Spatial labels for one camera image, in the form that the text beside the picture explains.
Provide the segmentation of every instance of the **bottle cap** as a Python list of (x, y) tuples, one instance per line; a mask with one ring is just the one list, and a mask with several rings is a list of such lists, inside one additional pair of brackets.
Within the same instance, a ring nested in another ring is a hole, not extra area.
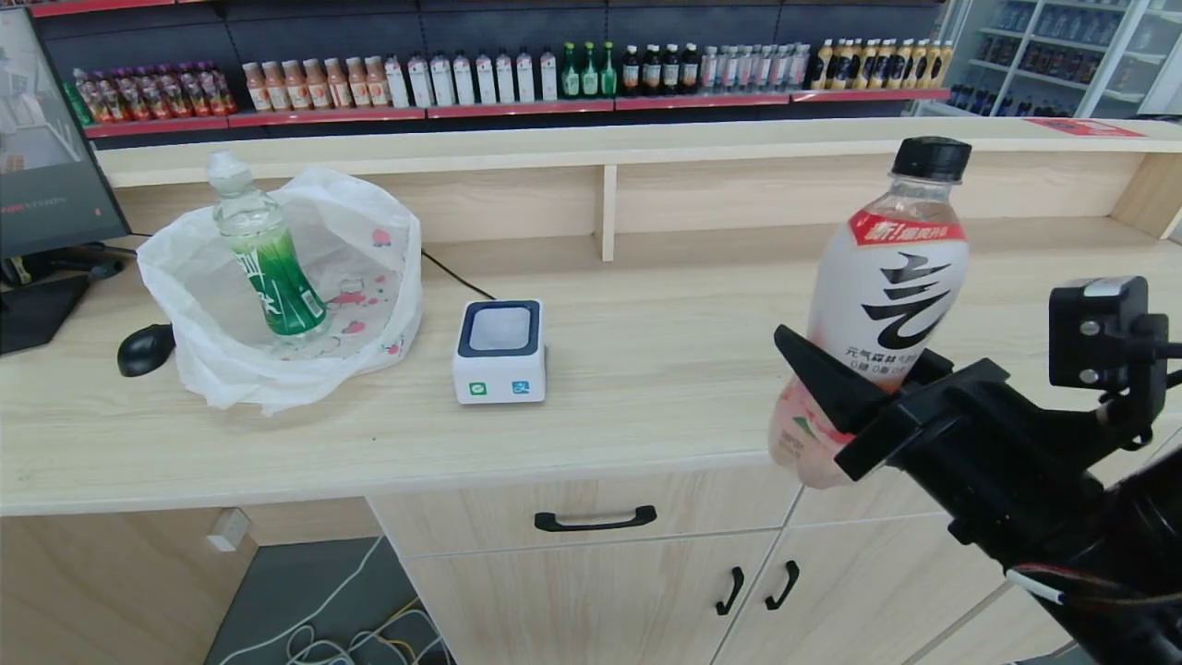
[(206, 157), (206, 177), (219, 191), (239, 191), (254, 183), (251, 167), (229, 150), (215, 150)]
[(904, 138), (895, 152), (895, 175), (960, 182), (973, 146), (943, 136)]

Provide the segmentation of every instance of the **monitor stand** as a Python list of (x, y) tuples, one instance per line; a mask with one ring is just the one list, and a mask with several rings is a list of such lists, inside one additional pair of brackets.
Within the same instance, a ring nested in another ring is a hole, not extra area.
[(0, 356), (48, 345), (87, 286), (77, 274), (0, 293)]

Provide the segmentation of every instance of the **black bottle cap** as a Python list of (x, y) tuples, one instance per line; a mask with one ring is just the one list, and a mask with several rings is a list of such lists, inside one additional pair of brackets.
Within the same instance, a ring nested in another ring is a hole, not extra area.
[(904, 138), (895, 152), (891, 172), (943, 182), (960, 182), (973, 146), (943, 136)]

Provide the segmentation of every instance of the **water bottle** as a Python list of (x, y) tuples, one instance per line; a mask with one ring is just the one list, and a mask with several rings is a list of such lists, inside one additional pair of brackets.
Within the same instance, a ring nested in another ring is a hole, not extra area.
[(299, 266), (279, 203), (229, 150), (209, 154), (206, 175), (219, 195), (214, 223), (254, 286), (267, 326), (285, 341), (318, 338), (331, 325), (327, 307)]
[[(902, 385), (965, 281), (968, 242), (948, 195), (970, 151), (939, 136), (903, 141), (890, 189), (842, 226), (817, 268), (808, 339), (888, 392)], [(798, 379), (780, 393), (768, 450), (805, 485), (849, 484), (833, 457), (852, 439)]]

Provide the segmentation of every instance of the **counter top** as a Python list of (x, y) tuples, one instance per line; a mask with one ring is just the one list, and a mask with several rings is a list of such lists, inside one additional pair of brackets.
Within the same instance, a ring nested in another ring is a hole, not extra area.
[(351, 175), (892, 155), (909, 136), (968, 141), (975, 151), (1182, 152), (1182, 126), (1104, 120), (1144, 136), (1074, 136), (1024, 118), (840, 118), (318, 136), (124, 148), (98, 154), (112, 187), (204, 182), (206, 155), (232, 149), (255, 177), (292, 177), (316, 155)]
[[(589, 237), (433, 247), (498, 296), (545, 301), (548, 399), (520, 406), (455, 403), (452, 346), (474, 295), (429, 263), (426, 315), (404, 363), (273, 418), (206, 406), (181, 387), (175, 363), (119, 377), (119, 343), (163, 318), (128, 269), (95, 283), (50, 346), (0, 360), (0, 509), (242, 506), (762, 463), (788, 377), (772, 330), (804, 324), (832, 230), (624, 235), (613, 263), (589, 250)], [(1037, 403), (1096, 402), (1046, 385), (1046, 298), (1063, 280), (1144, 274), (1152, 309), (1174, 314), (1182, 339), (1182, 246), (1091, 217), (976, 221), (968, 232), (968, 283), (935, 348), (957, 363), (993, 358)], [(1167, 411), (1182, 413), (1182, 396)]]

